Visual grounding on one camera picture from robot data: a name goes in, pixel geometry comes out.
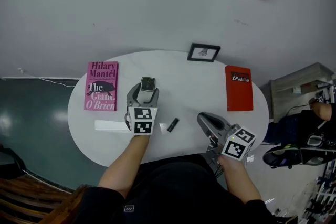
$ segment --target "white marker cube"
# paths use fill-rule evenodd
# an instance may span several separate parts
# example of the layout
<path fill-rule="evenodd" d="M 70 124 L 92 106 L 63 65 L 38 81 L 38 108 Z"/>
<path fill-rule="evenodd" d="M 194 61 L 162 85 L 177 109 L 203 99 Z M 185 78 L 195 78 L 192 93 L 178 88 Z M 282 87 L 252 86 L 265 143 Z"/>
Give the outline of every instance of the white marker cube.
<path fill-rule="evenodd" d="M 157 108 L 128 107 L 129 124 L 132 134 L 153 133 Z"/>
<path fill-rule="evenodd" d="M 255 134 L 245 127 L 240 127 L 227 138 L 222 154 L 241 161 L 251 150 L 255 140 Z"/>

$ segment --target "black bag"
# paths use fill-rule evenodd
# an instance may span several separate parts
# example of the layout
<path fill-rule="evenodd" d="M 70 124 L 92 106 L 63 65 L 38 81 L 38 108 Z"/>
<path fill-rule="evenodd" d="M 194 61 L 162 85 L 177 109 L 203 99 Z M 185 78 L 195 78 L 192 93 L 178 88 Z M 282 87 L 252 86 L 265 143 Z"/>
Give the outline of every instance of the black bag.
<path fill-rule="evenodd" d="M 13 179 L 24 175 L 26 166 L 10 148 L 0 148 L 0 178 Z"/>

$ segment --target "picture frame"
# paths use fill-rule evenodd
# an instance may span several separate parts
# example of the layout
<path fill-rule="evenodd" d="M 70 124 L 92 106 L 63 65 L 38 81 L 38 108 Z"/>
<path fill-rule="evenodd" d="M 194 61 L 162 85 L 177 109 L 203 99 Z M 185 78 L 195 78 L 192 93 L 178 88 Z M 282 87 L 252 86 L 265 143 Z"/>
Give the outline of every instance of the picture frame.
<path fill-rule="evenodd" d="M 220 46 L 192 43 L 188 54 L 188 61 L 215 61 L 220 50 Z"/>

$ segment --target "teal floor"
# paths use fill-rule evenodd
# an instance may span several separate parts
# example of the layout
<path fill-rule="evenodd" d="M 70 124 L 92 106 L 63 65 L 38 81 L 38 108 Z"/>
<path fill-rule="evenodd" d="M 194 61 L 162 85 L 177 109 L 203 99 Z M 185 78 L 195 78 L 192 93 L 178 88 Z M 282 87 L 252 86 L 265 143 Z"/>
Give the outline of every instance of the teal floor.
<path fill-rule="evenodd" d="M 84 156 L 71 137 L 67 110 L 72 90 L 37 79 L 0 79 L 0 143 L 14 150 L 28 170 L 76 189 L 97 185 L 106 168 Z"/>

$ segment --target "forearm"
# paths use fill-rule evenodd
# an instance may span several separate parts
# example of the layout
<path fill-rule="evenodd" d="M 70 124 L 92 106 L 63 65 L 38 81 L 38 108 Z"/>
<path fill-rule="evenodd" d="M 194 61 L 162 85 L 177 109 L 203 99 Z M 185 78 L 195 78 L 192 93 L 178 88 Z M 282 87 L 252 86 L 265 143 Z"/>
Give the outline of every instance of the forearm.
<path fill-rule="evenodd" d="M 149 138 L 150 135 L 134 137 L 124 152 L 105 171 L 99 186 L 116 190 L 125 198 L 133 185 Z"/>
<path fill-rule="evenodd" d="M 228 191 L 247 203 L 250 200 L 261 200 L 261 195 L 251 179 L 242 162 L 230 157 L 221 156 L 220 164 L 224 170 L 224 176 Z"/>

